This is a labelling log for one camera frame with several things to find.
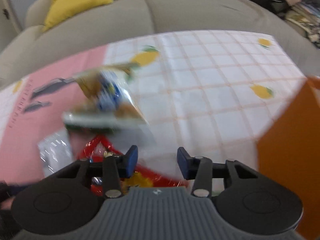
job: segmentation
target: transparent plastic wrapper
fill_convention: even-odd
[[[121,129],[145,124],[127,84],[134,65],[103,66],[76,76],[75,81],[87,100],[65,112],[64,123],[90,129]]]
[[[112,143],[103,135],[96,136],[82,152],[79,153],[78,159],[89,158],[91,162],[102,162],[102,152],[113,152],[116,155],[122,155],[116,150]],[[102,195],[101,178],[92,178],[91,191],[96,195]],[[127,193],[130,187],[188,187],[186,180],[170,178],[169,176],[159,174],[151,169],[137,164],[133,175],[129,179],[121,180],[121,187],[124,193]]]
[[[44,176],[48,177],[74,161],[66,129],[49,135],[38,143]]]

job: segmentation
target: beige sofa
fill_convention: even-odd
[[[41,32],[50,0],[28,10],[26,29],[0,55],[0,89],[63,57],[127,38],[182,30],[273,35],[305,74],[320,75],[320,51],[287,23],[248,0],[115,0]]]

